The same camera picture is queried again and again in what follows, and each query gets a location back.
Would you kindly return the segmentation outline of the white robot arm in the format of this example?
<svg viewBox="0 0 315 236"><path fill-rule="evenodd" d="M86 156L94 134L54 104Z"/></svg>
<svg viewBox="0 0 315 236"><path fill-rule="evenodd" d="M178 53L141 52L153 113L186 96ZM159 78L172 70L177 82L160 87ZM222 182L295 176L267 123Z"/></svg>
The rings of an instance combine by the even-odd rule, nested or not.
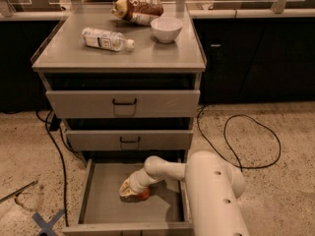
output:
<svg viewBox="0 0 315 236"><path fill-rule="evenodd" d="M149 187L166 177L185 183L195 236L249 236L237 204L245 190L244 176L209 151L197 151L184 163L150 156L123 182L119 195L145 200Z"/></svg>

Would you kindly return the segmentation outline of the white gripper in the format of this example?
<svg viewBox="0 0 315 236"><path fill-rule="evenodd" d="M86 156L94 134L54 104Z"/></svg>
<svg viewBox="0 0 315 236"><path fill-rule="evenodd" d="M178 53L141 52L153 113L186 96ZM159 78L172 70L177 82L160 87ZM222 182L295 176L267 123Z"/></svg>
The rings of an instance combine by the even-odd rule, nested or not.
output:
<svg viewBox="0 0 315 236"><path fill-rule="evenodd" d="M137 196L158 180L151 177L144 168L132 173L119 189L121 197Z"/></svg>

